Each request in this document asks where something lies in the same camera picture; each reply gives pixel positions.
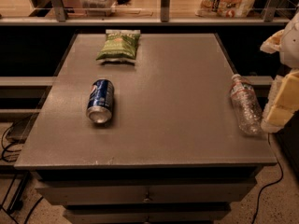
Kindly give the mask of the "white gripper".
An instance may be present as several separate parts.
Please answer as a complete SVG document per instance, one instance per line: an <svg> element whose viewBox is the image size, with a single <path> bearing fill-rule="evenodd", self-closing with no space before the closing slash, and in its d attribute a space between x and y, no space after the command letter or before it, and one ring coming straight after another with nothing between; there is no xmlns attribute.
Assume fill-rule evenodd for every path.
<svg viewBox="0 0 299 224"><path fill-rule="evenodd" d="M299 13L289 21L284 30L268 37L260 51L279 52L280 62L290 68L299 68ZM276 76L263 111L261 127L266 133L276 133L299 110L299 70L291 70L285 77Z"/></svg>

